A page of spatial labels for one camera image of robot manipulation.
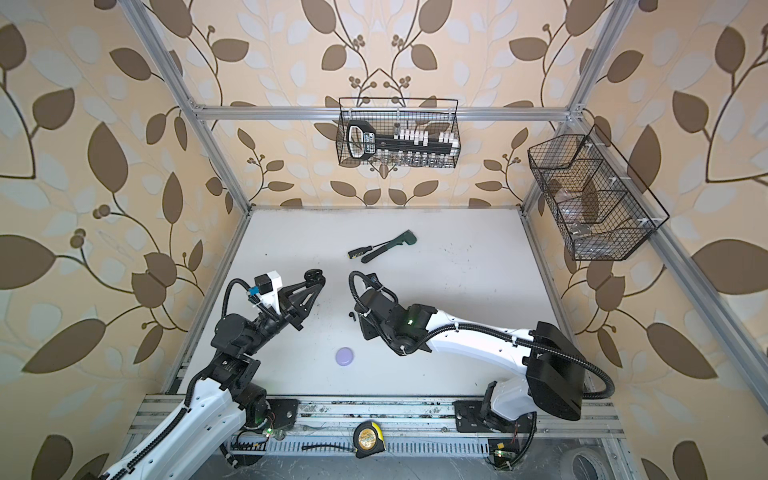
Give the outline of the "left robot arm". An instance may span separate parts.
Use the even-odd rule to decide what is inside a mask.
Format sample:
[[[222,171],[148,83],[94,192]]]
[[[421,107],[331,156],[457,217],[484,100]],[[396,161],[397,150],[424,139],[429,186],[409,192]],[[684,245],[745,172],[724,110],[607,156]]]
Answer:
[[[289,286],[275,271],[251,283],[230,280],[224,295],[242,287],[258,310],[256,317],[222,312],[211,341],[214,355],[189,381],[183,400],[101,478],[189,479],[236,432],[270,421],[266,391],[253,381],[260,366],[253,356],[286,326],[301,329],[325,283],[319,269]]]

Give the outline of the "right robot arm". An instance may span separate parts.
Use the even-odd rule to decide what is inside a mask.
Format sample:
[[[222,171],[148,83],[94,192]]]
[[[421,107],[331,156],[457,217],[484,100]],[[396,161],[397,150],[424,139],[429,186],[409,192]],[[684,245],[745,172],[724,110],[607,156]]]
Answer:
[[[503,329],[455,317],[433,306],[403,307],[374,273],[348,276],[354,315],[367,340],[380,338],[400,357],[419,351],[450,353],[484,361],[511,372],[488,384],[472,418],[491,431],[517,436],[522,422],[530,429],[517,450],[497,449],[489,462],[513,470],[530,450],[541,412],[578,421],[586,400],[605,400],[615,392],[611,377],[588,361],[553,324],[531,330]]]

